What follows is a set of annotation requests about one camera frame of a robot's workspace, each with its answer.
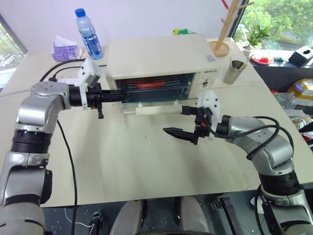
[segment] purple tissue box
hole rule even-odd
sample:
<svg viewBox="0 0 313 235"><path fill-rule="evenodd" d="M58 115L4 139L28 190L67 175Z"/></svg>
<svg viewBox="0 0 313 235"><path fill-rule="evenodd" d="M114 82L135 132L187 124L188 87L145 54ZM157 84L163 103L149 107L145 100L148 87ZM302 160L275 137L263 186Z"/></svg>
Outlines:
<svg viewBox="0 0 313 235"><path fill-rule="evenodd" d="M56 47L53 44L52 57L55 61L79 59L80 48L77 46Z"/></svg>

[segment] oven door handle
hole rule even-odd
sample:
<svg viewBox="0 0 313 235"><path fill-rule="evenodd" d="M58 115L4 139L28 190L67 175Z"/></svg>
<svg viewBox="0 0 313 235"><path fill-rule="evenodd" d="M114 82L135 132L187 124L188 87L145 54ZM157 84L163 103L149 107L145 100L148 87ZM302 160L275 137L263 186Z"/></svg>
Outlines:
<svg viewBox="0 0 313 235"><path fill-rule="evenodd" d="M181 114L182 105L161 105L149 107L136 107L136 115L160 115L160 114Z"/></svg>

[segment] wooden stand base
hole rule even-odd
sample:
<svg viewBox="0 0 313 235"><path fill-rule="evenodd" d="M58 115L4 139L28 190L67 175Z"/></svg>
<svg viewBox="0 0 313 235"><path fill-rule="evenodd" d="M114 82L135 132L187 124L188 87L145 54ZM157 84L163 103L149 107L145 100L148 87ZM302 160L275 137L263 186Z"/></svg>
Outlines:
<svg viewBox="0 0 313 235"><path fill-rule="evenodd" d="M222 56L226 56L229 54L230 49L226 43L222 43L218 50L215 50L216 44L217 44L217 41L209 42L209 45L215 56L222 57Z"/></svg>

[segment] wooden coat rack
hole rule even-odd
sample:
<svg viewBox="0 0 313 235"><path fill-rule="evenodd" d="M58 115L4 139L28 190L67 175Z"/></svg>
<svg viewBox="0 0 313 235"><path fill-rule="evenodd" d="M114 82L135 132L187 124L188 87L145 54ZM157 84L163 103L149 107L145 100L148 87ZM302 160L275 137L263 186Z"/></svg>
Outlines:
<svg viewBox="0 0 313 235"><path fill-rule="evenodd" d="M218 41L209 42L210 47L212 48L215 56L222 57L229 54L229 46L224 43L224 39L226 37L226 33L228 32L231 24L235 21L235 19L238 17L238 15L234 16L236 11L242 8L245 8L247 6L253 5L254 2L249 2L244 5L239 5L239 0L233 0L231 3L230 8L228 8L228 14L226 17L226 20L221 19L221 21L224 23L223 29L221 31L221 34L219 36Z"/></svg>

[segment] white wall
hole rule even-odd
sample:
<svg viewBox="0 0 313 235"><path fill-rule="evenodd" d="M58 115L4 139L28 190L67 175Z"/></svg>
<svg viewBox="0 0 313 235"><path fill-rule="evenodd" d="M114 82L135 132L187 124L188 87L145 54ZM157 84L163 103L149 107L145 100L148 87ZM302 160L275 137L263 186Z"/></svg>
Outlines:
<svg viewBox="0 0 313 235"><path fill-rule="evenodd" d="M82 45L76 8L84 8L102 45L110 38L171 35L174 27L218 37L221 0L0 0L0 14L28 50L51 48L54 35Z"/></svg>

